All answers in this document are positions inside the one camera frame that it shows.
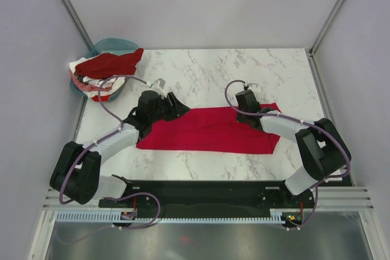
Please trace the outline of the bright red t-shirt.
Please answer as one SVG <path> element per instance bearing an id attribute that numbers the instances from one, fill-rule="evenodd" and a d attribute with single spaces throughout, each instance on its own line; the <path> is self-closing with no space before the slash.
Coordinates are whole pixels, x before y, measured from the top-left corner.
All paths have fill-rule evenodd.
<path id="1" fill-rule="evenodd" d="M 173 121 L 158 121 L 136 147 L 251 155 L 274 153 L 280 137 L 236 121 L 231 107 L 195 108 Z"/>

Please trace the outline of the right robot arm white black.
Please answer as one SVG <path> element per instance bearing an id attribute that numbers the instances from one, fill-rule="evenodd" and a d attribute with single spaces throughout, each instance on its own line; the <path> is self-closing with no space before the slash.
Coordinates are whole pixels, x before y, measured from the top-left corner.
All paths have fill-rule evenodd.
<path id="1" fill-rule="evenodd" d="M 237 93 L 235 97 L 238 122 L 297 144 L 302 167 L 282 184 L 279 200 L 283 206 L 295 206 L 301 200 L 301 193 L 330 178 L 340 168 L 345 166 L 350 170 L 351 153 L 331 120 L 322 118 L 305 122 L 272 107 L 261 108 L 250 89 Z"/>

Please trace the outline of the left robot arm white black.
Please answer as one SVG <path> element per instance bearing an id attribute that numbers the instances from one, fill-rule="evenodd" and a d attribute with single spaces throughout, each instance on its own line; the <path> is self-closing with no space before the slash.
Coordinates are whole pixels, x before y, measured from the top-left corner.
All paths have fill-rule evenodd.
<path id="1" fill-rule="evenodd" d="M 154 123 L 173 121 L 189 111 L 172 92 L 162 96 L 153 90 L 143 91 L 137 106 L 116 129 L 86 144 L 66 143 L 49 181 L 50 187 L 59 192 L 60 204 L 88 203 L 98 191 L 102 164 L 142 141 Z"/>

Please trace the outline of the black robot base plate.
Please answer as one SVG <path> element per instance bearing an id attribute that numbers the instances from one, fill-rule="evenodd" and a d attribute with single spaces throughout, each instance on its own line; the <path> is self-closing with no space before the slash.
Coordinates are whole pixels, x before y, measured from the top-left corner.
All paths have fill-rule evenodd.
<path id="1" fill-rule="evenodd" d="M 287 195 L 281 181 L 158 181 L 134 180 L 127 184 L 121 202 L 102 199 L 101 208 L 132 208 L 147 217 L 164 216 L 260 216 L 272 209 L 299 212 L 314 206 L 306 190 Z"/>

